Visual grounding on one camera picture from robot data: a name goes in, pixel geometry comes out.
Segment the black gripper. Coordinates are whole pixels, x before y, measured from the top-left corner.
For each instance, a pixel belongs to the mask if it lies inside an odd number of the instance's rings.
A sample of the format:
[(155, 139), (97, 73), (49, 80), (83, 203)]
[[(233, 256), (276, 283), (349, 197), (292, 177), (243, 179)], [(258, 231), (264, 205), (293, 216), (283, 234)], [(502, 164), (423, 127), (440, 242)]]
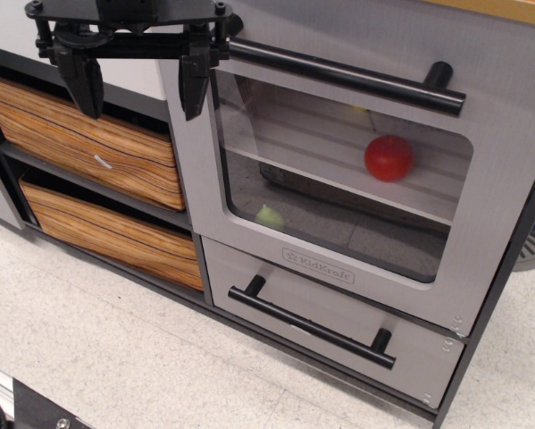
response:
[(211, 70), (229, 57), (243, 21), (224, 1), (30, 1), (42, 57), (57, 68), (79, 110), (98, 119), (104, 83), (97, 58), (180, 59), (180, 103), (187, 121), (202, 113)]

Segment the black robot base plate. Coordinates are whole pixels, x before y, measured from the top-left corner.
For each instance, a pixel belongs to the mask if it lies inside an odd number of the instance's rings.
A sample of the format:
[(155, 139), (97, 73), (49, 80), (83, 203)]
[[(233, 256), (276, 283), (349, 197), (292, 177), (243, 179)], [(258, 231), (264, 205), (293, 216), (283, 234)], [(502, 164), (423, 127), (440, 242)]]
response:
[(50, 399), (13, 379), (13, 428), (90, 429), (91, 425)]

